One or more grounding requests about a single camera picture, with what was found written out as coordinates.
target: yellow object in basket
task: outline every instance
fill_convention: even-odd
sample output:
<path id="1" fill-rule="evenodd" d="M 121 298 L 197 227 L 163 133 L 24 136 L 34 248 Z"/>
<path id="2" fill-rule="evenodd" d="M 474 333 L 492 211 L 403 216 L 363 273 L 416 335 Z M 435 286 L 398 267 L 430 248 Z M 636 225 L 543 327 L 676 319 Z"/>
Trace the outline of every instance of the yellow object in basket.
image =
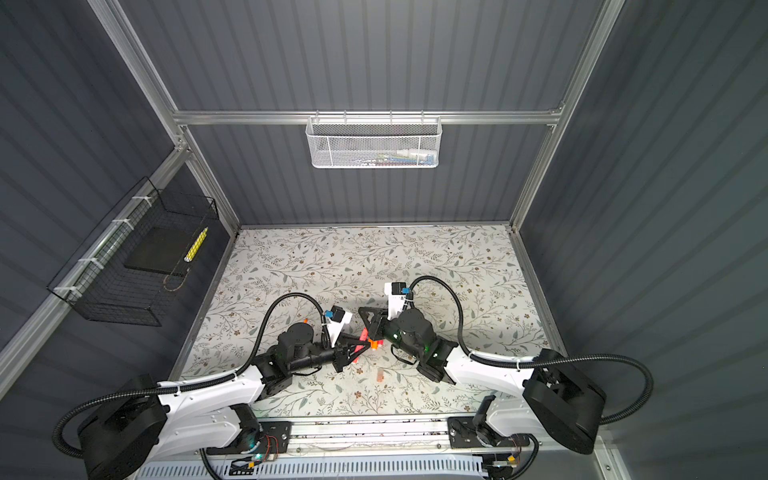
<path id="1" fill-rule="evenodd" d="M 187 252 L 187 256 L 184 258 L 185 262 L 189 263 L 192 261 L 195 253 L 197 253 L 197 251 L 200 249 L 200 245 L 203 244 L 203 240 L 205 240 L 206 235 L 208 235 L 208 227 L 203 228 L 203 231 L 200 232 L 200 235 L 197 236 L 197 240 L 194 241 L 190 251 Z"/>

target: floral tablecloth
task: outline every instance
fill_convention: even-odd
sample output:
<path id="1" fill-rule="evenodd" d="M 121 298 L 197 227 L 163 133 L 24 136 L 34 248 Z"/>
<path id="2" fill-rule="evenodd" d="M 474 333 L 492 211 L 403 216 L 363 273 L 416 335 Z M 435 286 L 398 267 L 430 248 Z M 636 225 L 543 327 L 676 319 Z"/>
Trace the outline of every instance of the floral tablecloth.
<path id="1" fill-rule="evenodd" d="M 548 342 L 505 227 L 367 227 L 243 230 L 204 320 L 184 378 L 239 366 L 269 305 L 289 291 L 314 296 L 325 309 L 386 307 L 384 282 L 434 275 L 456 291 L 470 348 L 535 354 Z M 422 282 L 415 304 L 435 331 L 456 338 L 456 308 L 440 285 Z M 310 303 L 290 299 L 270 318 L 260 351 L 291 323 L 309 319 Z M 351 333 L 362 332 L 355 315 Z M 294 377 L 280 394 L 257 402 L 260 416 L 474 412 L 485 389 L 433 383 L 392 357 L 389 343 L 343 372 L 331 366 Z"/>

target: yellow marker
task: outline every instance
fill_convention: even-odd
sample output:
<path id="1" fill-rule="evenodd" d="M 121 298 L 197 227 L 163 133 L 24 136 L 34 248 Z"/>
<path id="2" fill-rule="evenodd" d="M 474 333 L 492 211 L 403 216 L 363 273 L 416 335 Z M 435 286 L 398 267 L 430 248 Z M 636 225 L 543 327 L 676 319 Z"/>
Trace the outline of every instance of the yellow marker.
<path id="1" fill-rule="evenodd" d="M 190 248 L 190 251 L 187 252 L 187 256 L 184 258 L 185 262 L 189 263 L 192 261 L 195 253 L 197 253 L 197 251 L 200 249 L 200 245 L 203 244 L 203 240 L 205 240 L 206 235 L 208 235 L 208 227 L 203 228 L 203 231 L 200 232 L 200 235 L 197 236 L 197 240 L 194 241 L 192 248 Z"/>

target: white mesh basket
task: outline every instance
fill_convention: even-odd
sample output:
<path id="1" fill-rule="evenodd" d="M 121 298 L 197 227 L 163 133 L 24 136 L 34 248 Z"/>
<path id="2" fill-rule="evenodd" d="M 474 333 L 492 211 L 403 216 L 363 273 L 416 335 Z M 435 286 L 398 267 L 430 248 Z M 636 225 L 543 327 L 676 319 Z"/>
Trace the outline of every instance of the white mesh basket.
<path id="1" fill-rule="evenodd" d="M 440 119 L 420 123 L 326 123 L 310 118 L 306 139 L 318 168 L 434 168 Z"/>

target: leaf pattern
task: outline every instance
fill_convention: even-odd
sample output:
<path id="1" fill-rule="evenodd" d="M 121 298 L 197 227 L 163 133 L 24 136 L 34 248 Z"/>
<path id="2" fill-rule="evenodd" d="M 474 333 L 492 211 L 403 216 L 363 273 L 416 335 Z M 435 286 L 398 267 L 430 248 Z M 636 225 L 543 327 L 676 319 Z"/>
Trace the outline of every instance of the leaf pattern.
<path id="1" fill-rule="evenodd" d="M 242 364 L 264 313 L 279 295 L 305 292 L 329 309 L 386 307 L 384 282 L 419 275 L 448 282 L 465 312 L 470 348 L 505 355 L 535 354 L 548 342 L 503 226 L 367 227 L 243 230 L 187 359 L 184 378 Z M 415 304 L 445 338 L 456 338 L 457 313 L 440 285 L 422 282 Z M 308 319 L 310 303 L 289 299 L 272 313 L 260 352 L 291 323 Z M 355 315 L 351 333 L 362 332 Z M 294 378 L 274 397 L 253 405 L 262 417 L 474 412 L 488 391 L 433 383 L 389 355 L 369 350 L 336 373 L 330 366 Z"/>

